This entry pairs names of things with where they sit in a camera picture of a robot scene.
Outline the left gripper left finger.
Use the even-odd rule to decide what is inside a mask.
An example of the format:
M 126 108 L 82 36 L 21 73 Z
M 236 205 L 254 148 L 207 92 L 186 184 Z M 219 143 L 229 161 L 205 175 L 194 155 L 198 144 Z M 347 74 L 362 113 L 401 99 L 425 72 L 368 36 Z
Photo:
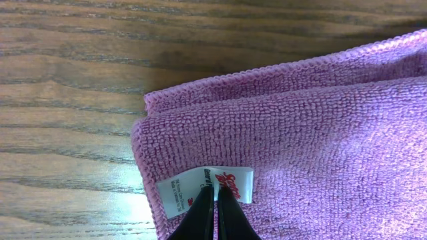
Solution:
M 177 229 L 167 240 L 212 240 L 214 238 L 214 188 L 201 189 Z

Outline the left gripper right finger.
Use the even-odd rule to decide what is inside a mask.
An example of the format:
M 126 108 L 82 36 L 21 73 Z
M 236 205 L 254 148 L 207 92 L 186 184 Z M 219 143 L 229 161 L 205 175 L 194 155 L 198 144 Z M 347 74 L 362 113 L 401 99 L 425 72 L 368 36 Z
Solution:
M 261 240 L 228 187 L 218 193 L 218 239 Z

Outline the purple microfiber cloth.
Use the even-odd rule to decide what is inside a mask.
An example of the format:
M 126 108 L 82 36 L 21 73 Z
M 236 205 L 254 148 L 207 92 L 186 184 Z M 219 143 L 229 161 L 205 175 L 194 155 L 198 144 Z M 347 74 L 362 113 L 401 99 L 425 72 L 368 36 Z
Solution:
M 262 239 L 426 238 L 426 31 L 148 93 L 131 134 L 159 239 L 157 183 L 251 167 Z

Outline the white cloth label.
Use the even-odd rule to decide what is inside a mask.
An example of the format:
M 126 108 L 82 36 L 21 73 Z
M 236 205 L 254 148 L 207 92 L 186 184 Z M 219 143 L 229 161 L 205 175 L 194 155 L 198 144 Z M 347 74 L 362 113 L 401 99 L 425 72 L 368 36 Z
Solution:
M 196 167 L 158 182 L 157 190 L 168 219 L 187 212 L 201 188 L 212 186 L 214 199 L 218 199 L 221 186 L 231 189 L 241 203 L 251 203 L 254 170 L 250 167 L 205 166 Z

